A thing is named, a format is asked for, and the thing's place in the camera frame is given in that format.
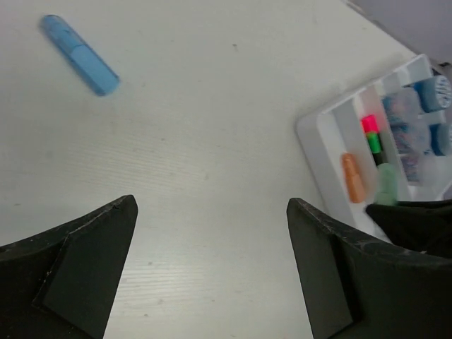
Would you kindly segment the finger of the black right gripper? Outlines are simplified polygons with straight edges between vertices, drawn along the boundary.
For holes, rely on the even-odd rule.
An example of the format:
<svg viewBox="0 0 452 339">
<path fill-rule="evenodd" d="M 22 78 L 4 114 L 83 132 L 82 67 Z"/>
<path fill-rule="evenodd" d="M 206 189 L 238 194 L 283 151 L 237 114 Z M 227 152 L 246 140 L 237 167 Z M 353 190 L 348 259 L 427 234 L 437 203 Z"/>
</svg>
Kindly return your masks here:
<svg viewBox="0 0 452 339">
<path fill-rule="evenodd" d="M 451 200 L 370 204 L 367 215 L 396 246 L 421 253 L 451 252 Z"/>
</svg>

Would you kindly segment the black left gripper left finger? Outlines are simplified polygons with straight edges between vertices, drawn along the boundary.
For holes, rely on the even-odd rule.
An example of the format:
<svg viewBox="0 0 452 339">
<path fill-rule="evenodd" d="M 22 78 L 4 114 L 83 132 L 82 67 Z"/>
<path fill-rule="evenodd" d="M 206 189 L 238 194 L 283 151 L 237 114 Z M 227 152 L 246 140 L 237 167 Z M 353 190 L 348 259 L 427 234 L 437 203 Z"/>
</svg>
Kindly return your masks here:
<svg viewBox="0 0 452 339">
<path fill-rule="evenodd" d="M 122 196 L 1 247 L 2 338 L 103 338 L 136 226 Z"/>
</svg>

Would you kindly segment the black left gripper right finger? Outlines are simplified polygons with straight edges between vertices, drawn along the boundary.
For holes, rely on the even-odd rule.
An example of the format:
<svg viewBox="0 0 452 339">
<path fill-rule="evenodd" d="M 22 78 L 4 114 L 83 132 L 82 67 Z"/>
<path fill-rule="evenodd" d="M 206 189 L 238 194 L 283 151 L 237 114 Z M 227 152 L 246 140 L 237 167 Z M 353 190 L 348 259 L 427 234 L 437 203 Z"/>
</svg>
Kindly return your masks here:
<svg viewBox="0 0 452 339">
<path fill-rule="evenodd" d="M 451 252 L 396 246 L 300 198 L 287 221 L 315 338 L 451 337 Z"/>
</svg>

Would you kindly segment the clear jar dark clips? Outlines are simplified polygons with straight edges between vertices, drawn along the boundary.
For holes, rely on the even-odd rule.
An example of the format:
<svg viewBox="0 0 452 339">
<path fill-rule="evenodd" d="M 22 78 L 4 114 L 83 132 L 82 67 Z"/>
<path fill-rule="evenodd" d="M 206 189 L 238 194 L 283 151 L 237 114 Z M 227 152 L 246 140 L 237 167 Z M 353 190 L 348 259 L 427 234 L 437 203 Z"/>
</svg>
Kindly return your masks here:
<svg viewBox="0 0 452 339">
<path fill-rule="evenodd" d="M 427 123 L 421 118 L 392 125 L 391 132 L 398 153 L 401 155 L 425 153 L 431 148 L 431 133 Z"/>
</svg>

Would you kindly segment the green cap black highlighter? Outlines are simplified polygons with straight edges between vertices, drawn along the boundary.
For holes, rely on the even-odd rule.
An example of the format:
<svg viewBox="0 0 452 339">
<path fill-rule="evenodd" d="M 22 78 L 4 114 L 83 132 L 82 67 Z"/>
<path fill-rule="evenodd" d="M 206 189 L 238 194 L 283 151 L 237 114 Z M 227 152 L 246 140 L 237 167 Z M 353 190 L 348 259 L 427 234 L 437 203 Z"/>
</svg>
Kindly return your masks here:
<svg viewBox="0 0 452 339">
<path fill-rule="evenodd" d="M 379 166 L 386 162 L 385 155 L 383 153 L 383 149 L 381 147 L 380 138 L 377 132 L 370 131 L 366 132 L 367 142 L 369 144 L 369 148 L 374 159 L 375 165 Z"/>
</svg>

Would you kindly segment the pink cap black highlighter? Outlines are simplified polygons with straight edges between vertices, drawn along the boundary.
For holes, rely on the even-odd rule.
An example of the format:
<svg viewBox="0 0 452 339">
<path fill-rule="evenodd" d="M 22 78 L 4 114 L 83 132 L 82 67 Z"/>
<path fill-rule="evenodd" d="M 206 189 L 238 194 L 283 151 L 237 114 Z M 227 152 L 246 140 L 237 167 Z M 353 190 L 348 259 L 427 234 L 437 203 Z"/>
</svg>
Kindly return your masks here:
<svg viewBox="0 0 452 339">
<path fill-rule="evenodd" d="M 365 133 L 379 133 L 379 126 L 376 121 L 376 117 L 374 114 L 369 114 L 363 118 L 361 118 L 362 129 Z"/>
</svg>

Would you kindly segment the clear jar of clips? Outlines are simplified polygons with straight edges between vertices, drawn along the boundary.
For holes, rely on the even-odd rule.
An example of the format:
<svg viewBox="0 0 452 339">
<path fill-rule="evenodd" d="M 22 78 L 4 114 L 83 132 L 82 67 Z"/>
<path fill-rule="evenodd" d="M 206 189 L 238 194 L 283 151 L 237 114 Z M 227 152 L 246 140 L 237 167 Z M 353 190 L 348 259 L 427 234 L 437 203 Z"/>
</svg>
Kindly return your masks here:
<svg viewBox="0 0 452 339">
<path fill-rule="evenodd" d="M 422 113 L 419 96 L 412 88 L 401 88 L 381 101 L 390 125 L 412 123 Z"/>
</svg>

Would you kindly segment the blue-white labelled slime jar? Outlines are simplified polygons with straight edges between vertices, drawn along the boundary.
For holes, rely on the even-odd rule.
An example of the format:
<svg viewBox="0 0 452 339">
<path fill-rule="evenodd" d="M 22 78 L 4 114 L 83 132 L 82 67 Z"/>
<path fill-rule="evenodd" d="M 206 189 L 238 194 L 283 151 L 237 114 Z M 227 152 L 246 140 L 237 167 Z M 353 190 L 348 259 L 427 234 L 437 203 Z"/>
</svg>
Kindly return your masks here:
<svg viewBox="0 0 452 339">
<path fill-rule="evenodd" d="M 424 112 L 438 112 L 451 106 L 451 83 L 447 77 L 438 75 L 412 84 Z"/>
</svg>

